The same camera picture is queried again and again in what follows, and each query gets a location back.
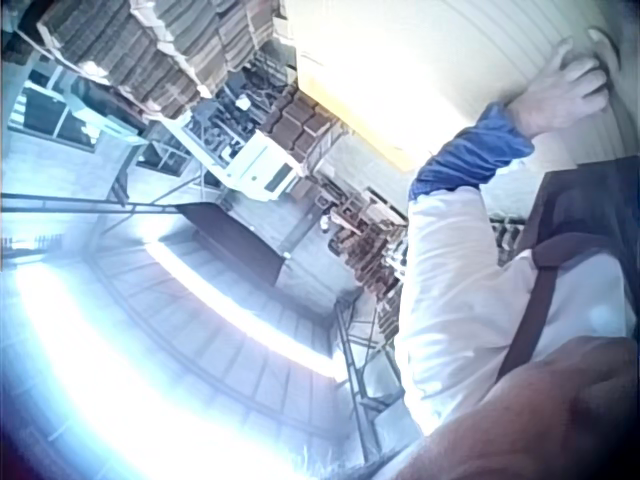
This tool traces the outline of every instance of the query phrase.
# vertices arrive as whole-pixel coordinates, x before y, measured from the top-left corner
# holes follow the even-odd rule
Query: stacked boxes
[[[273,31],[264,0],[59,0],[37,27],[70,68],[167,118],[211,98]]]
[[[289,165],[304,177],[341,136],[343,128],[326,109],[296,85],[290,85],[274,102],[260,131],[289,153]]]

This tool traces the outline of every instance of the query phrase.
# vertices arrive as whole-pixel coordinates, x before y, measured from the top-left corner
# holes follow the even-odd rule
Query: blue sleeve
[[[533,150],[533,143],[518,132],[505,107],[491,103],[475,126],[462,130],[418,171],[409,200],[438,190],[478,188],[499,168],[528,157]]]

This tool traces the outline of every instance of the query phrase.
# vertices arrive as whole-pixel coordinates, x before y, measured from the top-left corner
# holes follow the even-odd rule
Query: white machine
[[[163,125],[227,187],[244,193],[253,200],[267,202],[276,200],[296,179],[295,171],[287,164],[288,153],[273,140],[256,131],[249,141],[234,155],[231,147],[226,147],[216,158],[203,141],[187,124],[191,115],[178,120],[163,119]]]

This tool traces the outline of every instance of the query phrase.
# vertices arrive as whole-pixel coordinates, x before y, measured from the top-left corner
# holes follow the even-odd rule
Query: skin
[[[567,342],[426,438],[397,479],[585,478],[637,421],[637,358],[625,338]]]

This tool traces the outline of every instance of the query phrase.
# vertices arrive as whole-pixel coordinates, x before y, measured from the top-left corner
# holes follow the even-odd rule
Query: white shirt
[[[531,251],[498,266],[484,202],[471,187],[412,202],[408,235],[396,360],[407,408],[428,435],[494,385],[537,270]],[[533,359],[578,336],[630,336],[635,321],[620,263],[597,254],[560,270]]]

